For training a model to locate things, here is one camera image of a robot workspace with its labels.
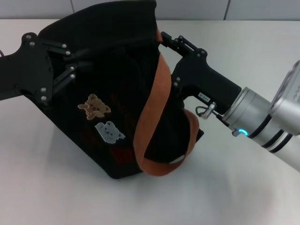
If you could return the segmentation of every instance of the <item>tan bear patch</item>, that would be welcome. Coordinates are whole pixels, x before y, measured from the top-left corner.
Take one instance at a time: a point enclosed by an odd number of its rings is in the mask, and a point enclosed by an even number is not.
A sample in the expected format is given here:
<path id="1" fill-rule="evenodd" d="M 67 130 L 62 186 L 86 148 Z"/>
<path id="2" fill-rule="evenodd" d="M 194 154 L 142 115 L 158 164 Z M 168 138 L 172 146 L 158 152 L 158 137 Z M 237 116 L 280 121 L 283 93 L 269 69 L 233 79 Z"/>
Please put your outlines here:
<path id="1" fill-rule="evenodd" d="M 104 113 L 111 112 L 110 107 L 105 105 L 95 94 L 90 94 L 88 100 L 84 104 L 80 104 L 78 108 L 85 110 L 88 120 L 104 117 Z"/>

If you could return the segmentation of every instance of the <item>blue led light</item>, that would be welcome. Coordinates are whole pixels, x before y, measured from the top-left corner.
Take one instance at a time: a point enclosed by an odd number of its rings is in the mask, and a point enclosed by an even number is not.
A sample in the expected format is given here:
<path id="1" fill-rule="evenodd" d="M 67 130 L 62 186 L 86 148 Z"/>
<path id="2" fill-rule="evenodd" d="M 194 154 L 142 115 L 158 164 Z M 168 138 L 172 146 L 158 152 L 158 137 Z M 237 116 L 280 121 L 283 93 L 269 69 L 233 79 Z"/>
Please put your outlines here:
<path id="1" fill-rule="evenodd" d="M 248 132 L 244 129 L 239 129 L 239 132 L 246 135 L 246 136 L 248 136 Z"/>

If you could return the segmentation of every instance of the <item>gray bear patch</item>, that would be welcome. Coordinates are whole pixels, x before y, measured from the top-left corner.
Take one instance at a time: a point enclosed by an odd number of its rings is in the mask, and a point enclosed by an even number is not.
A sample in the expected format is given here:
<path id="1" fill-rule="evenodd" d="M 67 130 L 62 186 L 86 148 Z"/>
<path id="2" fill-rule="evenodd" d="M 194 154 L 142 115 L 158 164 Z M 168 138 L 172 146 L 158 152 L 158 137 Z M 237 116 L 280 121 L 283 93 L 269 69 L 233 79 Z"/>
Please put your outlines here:
<path id="1" fill-rule="evenodd" d="M 125 138 L 125 135 L 123 135 L 111 121 L 107 121 L 106 124 L 98 123 L 95 128 L 106 143 L 115 144 L 118 139 Z"/>

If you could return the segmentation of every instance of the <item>small label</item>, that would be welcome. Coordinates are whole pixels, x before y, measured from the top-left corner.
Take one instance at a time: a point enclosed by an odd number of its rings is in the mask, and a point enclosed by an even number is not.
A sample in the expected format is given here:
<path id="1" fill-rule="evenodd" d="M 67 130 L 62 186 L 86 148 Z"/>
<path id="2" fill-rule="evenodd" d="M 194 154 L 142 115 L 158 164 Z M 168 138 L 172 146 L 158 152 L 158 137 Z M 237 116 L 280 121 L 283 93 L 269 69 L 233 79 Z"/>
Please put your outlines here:
<path id="1" fill-rule="evenodd" d="M 209 102 L 209 101 L 210 101 L 210 98 L 207 97 L 206 95 L 204 95 L 204 94 L 201 93 L 201 92 L 199 93 L 198 97 L 201 98 L 201 99 L 203 99 L 203 100 L 206 101 L 206 102 Z"/>

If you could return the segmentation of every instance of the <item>black metal bracket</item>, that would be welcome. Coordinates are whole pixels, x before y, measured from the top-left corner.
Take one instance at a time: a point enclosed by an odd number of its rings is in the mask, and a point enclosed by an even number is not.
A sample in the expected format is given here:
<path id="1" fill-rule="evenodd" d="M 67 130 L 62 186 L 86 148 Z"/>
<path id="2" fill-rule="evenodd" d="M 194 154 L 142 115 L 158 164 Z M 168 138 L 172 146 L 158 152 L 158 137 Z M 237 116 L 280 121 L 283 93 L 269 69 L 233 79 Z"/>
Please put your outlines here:
<path id="1" fill-rule="evenodd" d="M 224 114 L 233 104 L 241 87 L 228 80 L 207 64 L 207 52 L 183 36 L 172 39 L 161 33 L 163 45 L 182 56 L 172 74 L 172 94 L 185 99 L 194 96 L 206 105 L 215 103 L 216 112 Z"/>
<path id="2" fill-rule="evenodd" d="M 48 105 L 55 94 L 75 81 L 77 69 L 91 66 L 90 62 L 69 63 L 54 79 L 53 53 L 65 62 L 76 57 L 65 43 L 43 40 L 35 33 L 24 34 L 18 51 L 0 57 L 0 100 L 31 95 L 37 103 Z"/>

